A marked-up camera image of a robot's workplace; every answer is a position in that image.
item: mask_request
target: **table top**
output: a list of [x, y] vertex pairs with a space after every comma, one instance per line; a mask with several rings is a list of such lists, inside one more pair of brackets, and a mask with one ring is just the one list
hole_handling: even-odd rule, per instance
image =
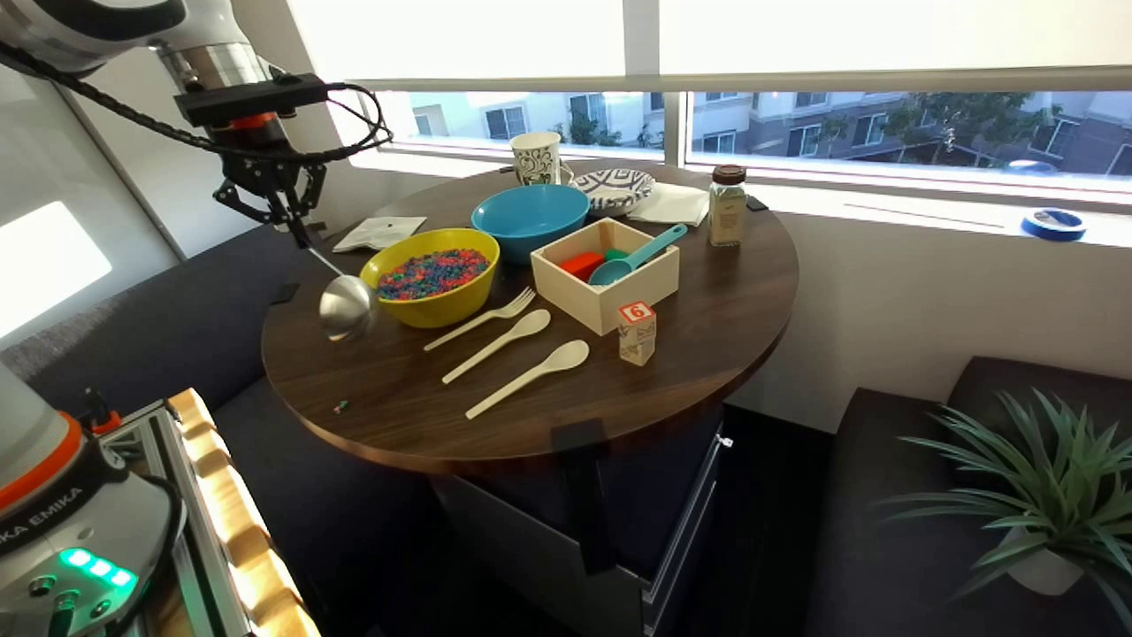
[[[637, 165], [662, 185], [707, 188], [704, 172], [662, 164], [577, 164], [575, 171], [596, 165]], [[420, 230], [466, 227], [480, 198], [513, 185], [510, 172], [480, 172], [412, 195], [385, 213], [427, 215]], [[420, 346], [447, 328], [406, 328], [392, 317], [380, 317], [375, 331], [361, 341], [334, 344], [319, 326], [319, 295], [330, 273], [313, 270], [297, 295], [267, 315], [267, 377], [319, 438], [405, 470], [452, 474], [539, 458], [555, 451], [555, 428], [582, 422], [598, 422], [610, 443], [623, 443], [723, 403], [757, 370], [790, 326], [796, 298], [790, 230], [771, 213], [749, 213], [744, 224], [744, 246], [734, 252], [710, 252], [704, 227], [678, 239], [678, 295], [656, 305], [657, 346], [644, 369], [621, 357], [617, 331], [596, 335], [539, 298], [530, 308], [551, 312], [543, 335], [510, 344], [470, 374], [441, 387], [448, 369], [513, 323], [477, 326], [427, 354]], [[368, 254], [334, 259], [359, 273]], [[533, 285], [530, 270], [506, 265], [488, 308], [510, 300], [520, 285]], [[466, 405], [565, 341], [591, 344], [583, 369], [544, 374], [477, 422], [463, 417]]]

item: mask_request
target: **cup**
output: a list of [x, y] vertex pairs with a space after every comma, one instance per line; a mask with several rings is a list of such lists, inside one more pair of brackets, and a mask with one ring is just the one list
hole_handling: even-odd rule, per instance
[[517, 134], [510, 151], [520, 185], [563, 185], [559, 134]]

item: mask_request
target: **blue object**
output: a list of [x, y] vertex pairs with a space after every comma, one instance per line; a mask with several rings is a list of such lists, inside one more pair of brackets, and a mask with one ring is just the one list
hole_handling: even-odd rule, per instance
[[1021, 230], [1040, 239], [1080, 239], [1087, 232], [1087, 220], [1070, 207], [1036, 207], [1021, 220]]
[[670, 227], [667, 232], [650, 237], [648, 243], [642, 243], [637, 252], [623, 254], [623, 259], [605, 259], [596, 273], [591, 273], [591, 285], [610, 285], [623, 277], [630, 277], [632, 270], [642, 270], [648, 259], [662, 254], [670, 243], [682, 239], [685, 227]]
[[530, 265], [530, 252], [577, 230], [586, 213], [591, 198], [571, 185], [529, 185], [486, 198], [470, 227], [498, 239], [504, 263]]

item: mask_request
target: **wooden spoon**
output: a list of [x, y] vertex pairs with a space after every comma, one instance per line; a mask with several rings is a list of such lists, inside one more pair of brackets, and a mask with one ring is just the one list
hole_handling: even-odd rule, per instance
[[470, 354], [463, 363], [447, 370], [441, 383], [452, 387], [452, 377], [460, 377], [466, 369], [480, 363], [486, 357], [493, 357], [497, 349], [504, 349], [513, 341], [529, 341], [529, 335], [543, 331], [544, 326], [551, 326], [551, 312], [544, 312], [544, 308], [529, 312], [517, 326], [510, 326], [493, 344], [486, 344], [486, 349]]
[[463, 410], [463, 417], [473, 422], [486, 410], [493, 410], [497, 403], [504, 403], [506, 395], [513, 395], [517, 390], [539, 383], [543, 374], [571, 370], [571, 369], [583, 363], [586, 357], [591, 357], [591, 344], [565, 341], [550, 357], [543, 357], [543, 363], [529, 369], [525, 374], [517, 374], [513, 383], [498, 387], [493, 395], [486, 395], [480, 403]]
[[525, 285], [513, 300], [480, 312], [477, 317], [457, 326], [452, 331], [447, 331], [447, 335], [438, 335], [438, 341], [427, 341], [425, 349], [434, 349], [434, 346], [441, 346], [441, 344], [448, 344], [448, 341], [457, 341], [457, 335], [463, 335], [463, 331], [470, 331], [470, 328], [477, 328], [477, 326], [486, 326], [486, 323], [493, 323], [493, 317], [517, 317], [530, 300], [533, 300], [533, 289]]

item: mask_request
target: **led light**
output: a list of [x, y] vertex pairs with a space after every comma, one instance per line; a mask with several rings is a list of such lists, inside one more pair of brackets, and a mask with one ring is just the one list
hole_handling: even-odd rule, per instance
[[111, 574], [111, 585], [112, 585], [112, 588], [128, 588], [128, 585], [136, 585], [136, 578], [131, 578], [128, 569], [112, 569], [112, 574]]
[[108, 560], [96, 560], [96, 561], [89, 565], [92, 578], [108, 578], [111, 569], [112, 569], [112, 561], [108, 561]]
[[63, 561], [70, 561], [75, 569], [89, 565], [92, 560], [96, 560], [96, 556], [86, 553], [86, 549], [68, 549], [68, 553], [63, 553]]
[[78, 569], [82, 578], [96, 578], [96, 579], [104, 579], [104, 585], [111, 585], [117, 592], [128, 592], [128, 594], [137, 588], [137, 574], [131, 574], [131, 569], [125, 569], [125, 565], [111, 561], [111, 560], [98, 560], [89, 549], [63, 549], [62, 561]]

